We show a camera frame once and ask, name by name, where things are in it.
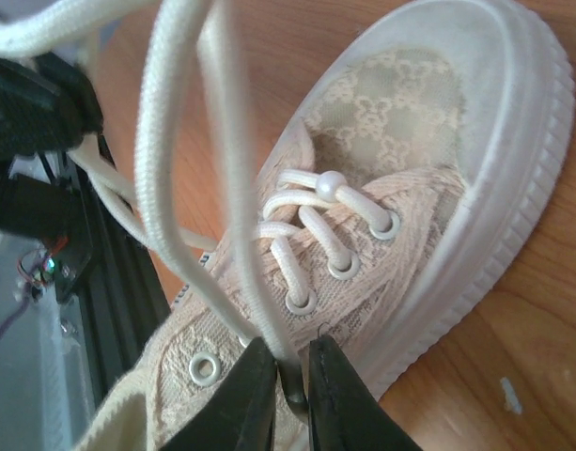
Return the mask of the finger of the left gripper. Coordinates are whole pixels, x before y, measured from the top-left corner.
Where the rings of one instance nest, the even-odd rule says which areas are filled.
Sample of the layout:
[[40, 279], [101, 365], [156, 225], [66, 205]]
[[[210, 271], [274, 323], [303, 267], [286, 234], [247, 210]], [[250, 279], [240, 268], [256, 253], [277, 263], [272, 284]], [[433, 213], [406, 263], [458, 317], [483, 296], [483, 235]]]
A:
[[67, 151], [103, 130], [93, 85], [53, 53], [31, 70], [0, 58], [0, 162], [42, 151]]

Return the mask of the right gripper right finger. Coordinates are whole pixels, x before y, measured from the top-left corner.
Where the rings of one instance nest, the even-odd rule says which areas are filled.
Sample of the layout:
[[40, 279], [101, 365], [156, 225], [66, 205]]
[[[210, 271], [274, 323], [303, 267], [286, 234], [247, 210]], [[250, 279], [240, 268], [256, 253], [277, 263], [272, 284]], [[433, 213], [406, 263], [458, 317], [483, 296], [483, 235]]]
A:
[[309, 446], [312, 450], [418, 450], [380, 407], [334, 339], [309, 347]]

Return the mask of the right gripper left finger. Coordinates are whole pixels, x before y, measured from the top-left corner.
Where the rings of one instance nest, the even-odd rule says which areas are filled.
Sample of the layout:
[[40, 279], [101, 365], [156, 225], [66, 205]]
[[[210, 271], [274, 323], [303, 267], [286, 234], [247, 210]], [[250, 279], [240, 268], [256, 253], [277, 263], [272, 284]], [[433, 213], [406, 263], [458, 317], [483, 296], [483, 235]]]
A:
[[206, 406], [164, 447], [166, 451], [272, 450], [277, 367], [254, 339]]

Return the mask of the white shoelace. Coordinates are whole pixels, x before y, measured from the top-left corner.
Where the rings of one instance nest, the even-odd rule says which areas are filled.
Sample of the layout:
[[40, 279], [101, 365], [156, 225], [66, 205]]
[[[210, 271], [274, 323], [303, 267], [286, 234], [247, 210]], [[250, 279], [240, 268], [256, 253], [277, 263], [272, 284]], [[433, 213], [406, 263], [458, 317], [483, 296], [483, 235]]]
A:
[[[89, 139], [71, 149], [105, 189], [135, 195], [142, 222], [132, 232], [191, 290], [139, 365], [172, 365], [182, 355], [228, 361], [257, 336], [280, 362], [296, 365], [317, 327], [357, 362], [375, 359], [395, 301], [388, 293], [393, 254], [406, 237], [401, 180], [388, 173], [386, 147], [405, 53], [381, 48], [377, 30], [361, 36], [318, 82], [253, 179], [236, 43], [225, 3], [163, 2], [142, 83], [133, 182], [101, 163]], [[210, 81], [231, 213], [212, 270], [193, 259], [200, 239], [178, 229], [167, 185], [177, 103], [196, 56]]]

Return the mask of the beige lace sneaker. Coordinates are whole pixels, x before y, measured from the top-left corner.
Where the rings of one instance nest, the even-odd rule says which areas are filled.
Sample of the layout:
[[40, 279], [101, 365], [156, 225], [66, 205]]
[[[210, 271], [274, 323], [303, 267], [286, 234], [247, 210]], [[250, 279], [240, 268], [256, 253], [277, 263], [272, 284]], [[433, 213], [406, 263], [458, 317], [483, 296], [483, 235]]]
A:
[[[361, 36], [370, 30], [381, 48], [405, 53], [386, 121], [388, 173], [401, 180], [406, 224], [388, 286], [395, 301], [379, 356], [352, 357], [379, 396], [485, 297], [521, 250], [561, 170], [575, 99], [561, 44], [518, 2], [415, 1]], [[139, 359], [78, 448], [160, 449], [212, 398], [244, 348], [228, 361], [182, 355], [142, 367]]]

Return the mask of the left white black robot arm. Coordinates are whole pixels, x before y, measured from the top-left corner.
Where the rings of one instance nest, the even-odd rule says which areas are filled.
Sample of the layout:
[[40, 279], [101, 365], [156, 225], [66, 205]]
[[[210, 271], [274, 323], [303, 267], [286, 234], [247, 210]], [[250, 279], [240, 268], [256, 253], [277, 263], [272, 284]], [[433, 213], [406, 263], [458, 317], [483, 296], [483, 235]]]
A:
[[0, 230], [34, 239], [64, 234], [79, 202], [64, 189], [12, 176], [17, 157], [67, 152], [103, 129], [95, 90], [78, 68], [53, 53], [36, 67], [0, 58]]

